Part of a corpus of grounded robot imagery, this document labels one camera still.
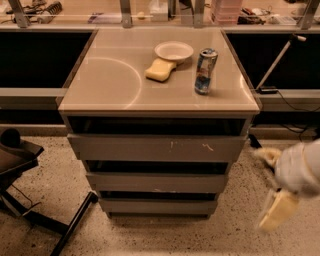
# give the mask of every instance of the white bowl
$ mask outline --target white bowl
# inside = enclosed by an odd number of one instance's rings
[[[160,58],[175,61],[178,64],[184,62],[193,54],[193,48],[190,45],[177,41],[158,44],[154,51]]]

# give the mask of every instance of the can label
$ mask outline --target can label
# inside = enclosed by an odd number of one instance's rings
[[[210,92],[211,74],[218,59],[218,53],[212,48],[204,48],[200,51],[197,63],[195,91],[206,95]]]

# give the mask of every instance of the drawer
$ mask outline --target drawer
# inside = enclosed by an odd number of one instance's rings
[[[218,193],[224,190],[225,175],[159,173],[87,173],[96,191]]]
[[[217,201],[194,200],[147,200],[147,199],[100,199],[100,205],[108,215],[127,214],[180,214],[211,215],[217,208]]]
[[[69,134],[68,139],[81,160],[234,162],[246,137]]]

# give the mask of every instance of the scratch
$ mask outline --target scratch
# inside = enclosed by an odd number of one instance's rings
[[[202,146],[208,148],[210,151],[214,151],[213,148],[209,146],[209,144],[202,144]]]

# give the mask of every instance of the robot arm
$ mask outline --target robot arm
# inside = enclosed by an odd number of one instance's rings
[[[258,228],[272,231],[298,209],[299,198],[320,195],[320,139],[298,143],[283,152],[275,148],[259,148],[255,156],[274,168],[280,190],[270,190],[262,210]]]
[[[298,143],[282,152],[275,164],[281,187],[301,198],[320,195],[320,139]]]

